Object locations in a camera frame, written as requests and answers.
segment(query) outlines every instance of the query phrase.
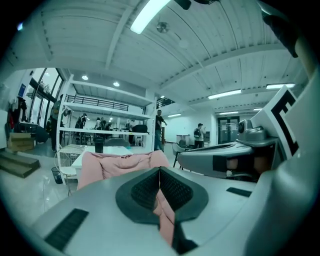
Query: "railing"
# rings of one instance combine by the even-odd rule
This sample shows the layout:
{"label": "railing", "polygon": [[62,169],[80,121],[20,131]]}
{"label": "railing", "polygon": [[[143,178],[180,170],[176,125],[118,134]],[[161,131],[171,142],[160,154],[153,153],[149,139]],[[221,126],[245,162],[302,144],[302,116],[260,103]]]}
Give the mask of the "railing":
{"label": "railing", "polygon": [[157,101],[156,101],[156,109],[158,108],[161,108],[161,107],[164,107],[164,106],[168,106],[172,103],[175,103],[173,100],[169,99],[169,98],[159,98]]}
{"label": "railing", "polygon": [[68,95],[66,102],[86,104],[86,105],[105,107],[105,108],[110,108],[110,109],[115,109],[115,110],[128,111],[128,105],[121,104],[121,103],[115,103],[115,102],[107,101],[104,99],[96,99],[96,98],[87,98],[87,97],[82,97],[82,96]]}

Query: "pink fabric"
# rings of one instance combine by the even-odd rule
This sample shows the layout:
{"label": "pink fabric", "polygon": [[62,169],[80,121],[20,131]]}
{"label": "pink fabric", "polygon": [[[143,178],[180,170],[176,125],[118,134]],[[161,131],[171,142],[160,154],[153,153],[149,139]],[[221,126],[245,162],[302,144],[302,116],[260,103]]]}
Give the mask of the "pink fabric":
{"label": "pink fabric", "polygon": [[[112,155],[85,152],[82,157],[82,172],[78,180],[78,190],[96,181],[109,179],[133,171],[154,167],[169,167],[170,164],[161,150],[146,154]],[[159,216],[160,233],[172,244],[175,213],[168,204],[162,191],[156,195],[154,214]]]}

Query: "cardboard box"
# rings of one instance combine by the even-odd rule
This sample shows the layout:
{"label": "cardboard box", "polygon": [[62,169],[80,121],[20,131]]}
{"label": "cardboard box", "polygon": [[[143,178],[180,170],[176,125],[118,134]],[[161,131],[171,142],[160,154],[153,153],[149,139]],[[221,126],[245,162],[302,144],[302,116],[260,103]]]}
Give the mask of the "cardboard box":
{"label": "cardboard box", "polygon": [[35,138],[31,138],[31,133],[10,133],[8,148],[12,151],[26,151],[35,148]]}

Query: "trash can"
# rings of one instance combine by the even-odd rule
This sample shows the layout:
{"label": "trash can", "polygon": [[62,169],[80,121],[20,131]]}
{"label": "trash can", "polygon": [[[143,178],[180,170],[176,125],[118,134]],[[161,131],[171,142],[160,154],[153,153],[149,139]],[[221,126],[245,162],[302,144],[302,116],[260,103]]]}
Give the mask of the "trash can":
{"label": "trash can", "polygon": [[57,167],[53,167],[51,171],[52,171],[55,183],[62,184],[61,174],[60,174],[60,171],[57,169]]}
{"label": "trash can", "polygon": [[104,152],[104,143],[105,139],[101,137],[95,137],[94,141],[94,148],[96,153],[103,153]]}

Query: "step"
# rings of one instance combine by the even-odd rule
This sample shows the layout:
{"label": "step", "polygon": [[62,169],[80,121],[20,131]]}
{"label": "step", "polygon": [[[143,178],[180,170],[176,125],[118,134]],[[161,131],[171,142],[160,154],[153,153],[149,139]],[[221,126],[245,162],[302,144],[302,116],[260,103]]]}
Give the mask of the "step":
{"label": "step", "polygon": [[6,151],[0,152],[0,159],[5,159],[24,167],[31,167],[35,170],[40,167],[40,163],[38,159],[25,157],[25,156],[18,155],[16,153],[10,153]]}
{"label": "step", "polygon": [[30,166],[22,166],[17,163],[12,162],[11,160],[7,160],[5,158],[0,159],[0,169],[18,176],[20,178],[26,178],[30,174],[32,174],[37,168],[32,168]]}

